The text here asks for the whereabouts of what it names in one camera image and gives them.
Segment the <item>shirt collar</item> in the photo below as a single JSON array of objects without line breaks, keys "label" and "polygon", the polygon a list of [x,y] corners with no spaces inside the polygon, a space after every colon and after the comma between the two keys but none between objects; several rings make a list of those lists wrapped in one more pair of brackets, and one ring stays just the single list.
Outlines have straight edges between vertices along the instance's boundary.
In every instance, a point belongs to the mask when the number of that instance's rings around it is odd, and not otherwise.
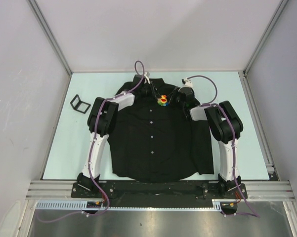
[{"label": "shirt collar", "polygon": [[[134,84],[137,84],[141,80],[141,78],[142,78],[142,75],[135,75],[134,79],[133,79]],[[165,84],[165,82],[162,78],[157,78],[157,79],[149,78],[149,80],[154,83],[154,86],[156,88],[161,87],[162,85]]]}]

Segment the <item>aluminum frame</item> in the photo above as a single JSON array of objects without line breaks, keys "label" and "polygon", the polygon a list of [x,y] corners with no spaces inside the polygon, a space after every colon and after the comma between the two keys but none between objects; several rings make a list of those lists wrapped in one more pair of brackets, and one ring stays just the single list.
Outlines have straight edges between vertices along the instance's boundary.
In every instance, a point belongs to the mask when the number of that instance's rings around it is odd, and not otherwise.
[{"label": "aluminum frame", "polygon": [[279,3],[275,13],[273,14],[266,30],[264,31],[264,33],[262,34],[262,37],[259,40],[259,43],[257,45],[257,47],[255,48],[250,60],[248,61],[244,72],[245,75],[248,74],[249,70],[251,69],[254,61],[256,60],[256,58],[258,57],[259,53],[261,52],[261,50],[263,49],[263,46],[265,45],[266,41],[268,40],[272,30],[274,29],[274,27],[276,26],[280,16],[282,15],[283,11],[285,10],[288,2],[290,0],[281,0],[281,2]]}]

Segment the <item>black shirt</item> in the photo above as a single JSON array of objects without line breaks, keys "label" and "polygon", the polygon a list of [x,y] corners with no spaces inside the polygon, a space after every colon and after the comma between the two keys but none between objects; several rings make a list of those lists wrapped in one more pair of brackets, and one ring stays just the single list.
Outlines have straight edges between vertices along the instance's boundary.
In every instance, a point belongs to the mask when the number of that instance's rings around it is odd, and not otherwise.
[{"label": "black shirt", "polygon": [[[139,81],[126,82],[118,93]],[[151,79],[161,95],[174,85]],[[196,172],[214,174],[207,121],[188,121],[178,106],[161,106],[153,96],[140,97],[118,112],[110,134],[113,173],[141,182],[171,182]]]}]

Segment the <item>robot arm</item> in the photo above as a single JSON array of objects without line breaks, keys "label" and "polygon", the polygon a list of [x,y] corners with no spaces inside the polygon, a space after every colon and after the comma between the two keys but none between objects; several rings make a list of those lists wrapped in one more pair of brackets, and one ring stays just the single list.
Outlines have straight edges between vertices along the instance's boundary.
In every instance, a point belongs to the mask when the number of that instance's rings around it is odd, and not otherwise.
[{"label": "robot arm", "polygon": [[134,103],[135,96],[131,93],[126,94],[125,92],[122,92],[122,95],[117,95],[112,100],[106,101],[102,108],[102,111],[100,112],[98,127],[95,134],[95,121],[103,100],[103,98],[97,97],[92,106],[92,110],[90,112],[87,122],[90,130],[89,152],[86,158],[83,171],[77,177],[77,183],[88,190],[92,190],[95,187],[90,179],[88,165],[90,163],[91,174],[93,178],[98,180],[100,176],[100,164],[104,146],[109,138],[110,133],[115,128],[117,113],[125,107],[131,106]]},{"label": "robot arm", "polygon": [[[190,98],[192,101],[192,97],[194,98],[193,85],[189,79],[182,80],[184,83],[184,87],[182,87],[179,91],[184,92],[187,96],[183,96],[183,98]],[[235,164],[235,175],[239,177],[239,171],[237,166],[237,145],[238,140],[240,138],[240,134],[243,131],[243,124],[240,118],[237,116],[234,108],[230,104],[229,101],[224,101],[219,104],[229,120],[231,121],[235,134],[235,150],[236,150],[236,164]],[[233,133],[231,131],[230,126],[222,115],[221,111],[217,106],[195,106],[189,109],[189,117],[194,120],[208,120],[209,126],[212,132],[213,137],[218,141],[219,151],[220,151],[220,172],[219,172],[219,180],[221,180],[226,187],[231,188],[232,183],[234,181],[233,177],[233,153],[232,153],[232,140]]]},{"label": "robot arm", "polygon": [[[240,179],[237,167],[237,145],[243,131],[243,123],[236,114],[234,108],[229,101],[224,101],[219,104],[228,119],[231,121],[235,131],[235,150],[236,150],[236,163],[235,163],[235,176]],[[218,141],[219,151],[221,157],[221,168],[219,172],[219,180],[222,180],[225,185],[233,183],[233,153],[232,153],[232,140],[233,133],[217,106],[209,106],[204,109],[207,116],[209,126],[213,137]]]}]

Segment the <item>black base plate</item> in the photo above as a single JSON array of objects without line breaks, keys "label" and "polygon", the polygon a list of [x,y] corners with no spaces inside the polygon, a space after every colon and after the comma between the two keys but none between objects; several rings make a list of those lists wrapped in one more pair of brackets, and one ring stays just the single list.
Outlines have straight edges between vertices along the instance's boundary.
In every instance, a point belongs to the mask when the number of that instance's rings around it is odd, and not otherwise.
[{"label": "black base plate", "polygon": [[[136,181],[99,181],[100,187],[110,199],[112,207],[136,208],[200,208],[213,207],[212,199],[235,199],[235,191],[228,196],[220,196],[218,184],[205,181],[178,181],[171,183],[141,183]],[[91,192],[74,183],[71,197],[102,198],[102,194]]]},{"label": "black base plate", "polygon": [[[234,188],[228,192],[225,193],[220,193],[219,192],[219,184],[218,183],[203,183],[202,184],[203,188],[203,198],[204,199],[236,199],[236,192],[239,194],[241,197],[239,190],[237,188]],[[240,188],[245,196],[245,198],[248,198],[247,196],[247,190],[245,184],[241,184]]]}]

